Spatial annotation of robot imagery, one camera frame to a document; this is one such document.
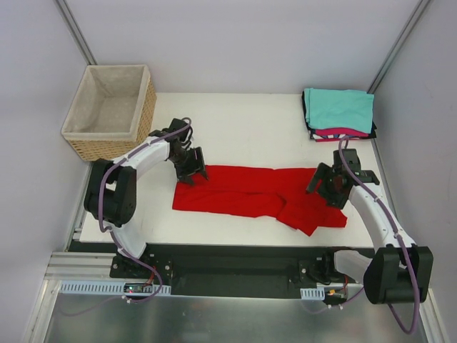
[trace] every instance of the wall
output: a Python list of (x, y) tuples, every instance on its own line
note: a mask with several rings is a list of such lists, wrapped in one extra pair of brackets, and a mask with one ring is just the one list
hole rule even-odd
[(19, 342), (87, 165), (60, 135), (85, 63), (54, 3), (0, 11), (0, 342)]
[(368, 89), (418, 0), (68, 0), (99, 64), (164, 92)]
[(432, 287), (457, 342), (457, 1), (437, 0), (375, 96), (378, 148), (402, 225), (435, 256)]

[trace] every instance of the turquoise folded cloth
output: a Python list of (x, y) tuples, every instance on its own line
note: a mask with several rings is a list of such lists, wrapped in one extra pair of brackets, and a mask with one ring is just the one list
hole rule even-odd
[(312, 129), (346, 127), (369, 134), (374, 95), (364, 91), (305, 89), (306, 122)]

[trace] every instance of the laundry basket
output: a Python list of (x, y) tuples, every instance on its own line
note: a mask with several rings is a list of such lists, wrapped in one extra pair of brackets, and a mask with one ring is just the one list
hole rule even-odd
[(146, 65), (88, 66), (62, 135), (84, 161), (113, 159), (148, 136), (156, 99)]

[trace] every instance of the table top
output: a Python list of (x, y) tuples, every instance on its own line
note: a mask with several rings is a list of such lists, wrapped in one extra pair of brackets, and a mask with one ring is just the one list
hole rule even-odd
[[(188, 116), (194, 146), (205, 163), (268, 168), (317, 167), (333, 163), (338, 142), (314, 142), (306, 131), (300, 95), (288, 94), (157, 94), (152, 127), (168, 127), (173, 118)], [(380, 179), (370, 141), (351, 141), (363, 169)], [(216, 244), (275, 247), (372, 247), (362, 219), (348, 202), (345, 228), (319, 227), (310, 237), (271, 217), (174, 211), (176, 175), (171, 162), (157, 164), (137, 184), (137, 212), (149, 243)], [(87, 214), (81, 242), (112, 242)]]

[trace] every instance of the red pants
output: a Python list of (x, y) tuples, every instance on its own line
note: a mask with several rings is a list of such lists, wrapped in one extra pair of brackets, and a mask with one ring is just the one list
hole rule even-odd
[(179, 182), (173, 209), (274, 217), (311, 236), (317, 227), (345, 227), (339, 209), (326, 206), (318, 194), (305, 190), (315, 169), (267, 169), (207, 166), (209, 181), (194, 175), (194, 186)]

